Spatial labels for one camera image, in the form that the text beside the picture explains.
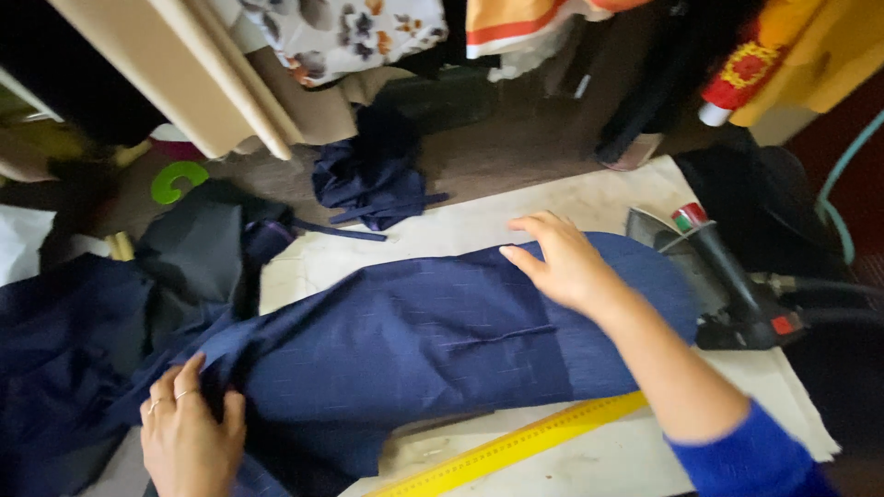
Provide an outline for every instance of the floral fabric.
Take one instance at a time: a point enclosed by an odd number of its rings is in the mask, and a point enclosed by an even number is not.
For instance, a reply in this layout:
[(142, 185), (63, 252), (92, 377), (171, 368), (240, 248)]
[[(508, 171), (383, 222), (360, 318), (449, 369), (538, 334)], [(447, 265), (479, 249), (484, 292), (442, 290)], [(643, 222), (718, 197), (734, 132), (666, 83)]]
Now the floral fabric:
[(387, 65), (448, 36), (439, 0), (240, 0), (305, 87)]

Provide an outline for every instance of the blue sweater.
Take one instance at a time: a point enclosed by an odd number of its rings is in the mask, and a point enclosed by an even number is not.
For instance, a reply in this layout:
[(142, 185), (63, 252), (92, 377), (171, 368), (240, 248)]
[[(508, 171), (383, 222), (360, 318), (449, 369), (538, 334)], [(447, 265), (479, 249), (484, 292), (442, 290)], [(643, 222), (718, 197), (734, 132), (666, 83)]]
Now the blue sweater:
[(837, 495), (807, 449), (755, 401), (743, 423), (721, 439), (704, 445), (667, 442), (700, 495)]

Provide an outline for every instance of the white paper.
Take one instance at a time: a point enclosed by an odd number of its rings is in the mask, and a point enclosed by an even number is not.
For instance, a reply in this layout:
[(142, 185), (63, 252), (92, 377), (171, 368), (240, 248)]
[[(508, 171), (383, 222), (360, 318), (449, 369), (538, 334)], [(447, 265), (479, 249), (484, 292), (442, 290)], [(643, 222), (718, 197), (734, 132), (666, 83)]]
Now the white paper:
[[(366, 265), (411, 257), (451, 256), (503, 243), (522, 243), (508, 219), (538, 210), (566, 215), (584, 231), (624, 233), (629, 207), (660, 218), (695, 202), (678, 167), (659, 157), (633, 172), (592, 172), (428, 210), (386, 232), (385, 243), (320, 233), (296, 240), (263, 270), (262, 313), (323, 290)], [(364, 227), (353, 228), (366, 231)], [(779, 349), (702, 353), (737, 386), (755, 396), (818, 461), (838, 446)], [(493, 440), (567, 404), (498, 411), (390, 442), (381, 477), (363, 478), (344, 495), (361, 495), (383, 481), (412, 474)], [(554, 447), (450, 492), (452, 495), (671, 495), (690, 482), (662, 439), (648, 409)]]
[(0, 287), (40, 274), (40, 246), (55, 212), (0, 205)]

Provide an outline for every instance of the clothing pile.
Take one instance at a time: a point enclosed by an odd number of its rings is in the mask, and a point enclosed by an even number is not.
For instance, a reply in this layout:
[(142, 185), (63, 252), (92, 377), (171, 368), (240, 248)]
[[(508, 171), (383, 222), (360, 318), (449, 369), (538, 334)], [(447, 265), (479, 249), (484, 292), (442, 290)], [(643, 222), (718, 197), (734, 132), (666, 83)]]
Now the clothing pile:
[[(140, 422), (149, 386), (197, 350), (213, 409), (229, 385), (247, 398), (243, 496), (337, 494), (377, 474), (381, 444), (412, 421), (637, 389), (601, 330), (496, 248), (366, 267), (257, 316), (261, 265), (291, 222), (287, 206), (208, 180), (150, 225), (133, 261), (84, 255), (0, 288), (0, 493), (78, 492)], [(692, 342), (678, 269), (625, 237), (587, 236)]]

